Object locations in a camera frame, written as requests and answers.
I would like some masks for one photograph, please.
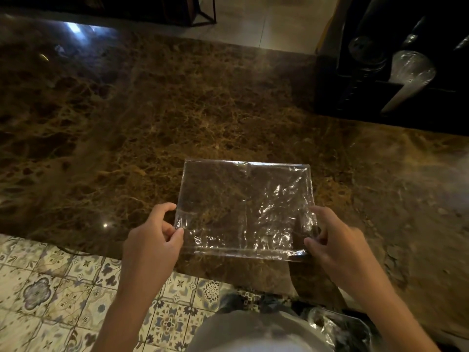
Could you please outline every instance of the forearm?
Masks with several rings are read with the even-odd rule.
[[[439,351],[394,290],[375,290],[360,304],[392,351]]]
[[[93,352],[132,351],[151,301],[117,295],[104,319]]]

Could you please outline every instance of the left hand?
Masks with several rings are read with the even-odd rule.
[[[117,297],[138,297],[151,304],[173,272],[184,230],[175,230],[163,218],[175,208],[173,203],[156,205],[147,221],[129,232],[124,242]]]

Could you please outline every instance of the brown marble countertop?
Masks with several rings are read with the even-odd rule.
[[[307,163],[419,321],[469,337],[469,138],[312,114],[313,56],[10,16],[0,35],[1,232],[120,258],[185,158]],[[343,304],[313,261],[177,269]]]

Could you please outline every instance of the hand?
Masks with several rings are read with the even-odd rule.
[[[132,229],[124,242],[118,297],[138,296],[148,305],[173,272],[183,243],[183,229],[163,221],[176,204],[153,207],[147,221]]]
[[[377,290],[394,293],[362,231],[347,226],[328,207],[314,206],[311,211],[321,233],[316,239],[305,238],[304,244],[334,283],[359,304]]]

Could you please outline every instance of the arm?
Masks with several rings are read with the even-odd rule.
[[[175,204],[156,205],[147,221],[131,230],[124,243],[119,287],[92,351],[132,351],[147,311],[173,272],[183,229],[163,221]]]
[[[365,310],[393,351],[439,349],[396,294],[368,246],[363,232],[344,224],[327,207],[313,207],[321,228],[317,239],[305,238],[332,281]]]

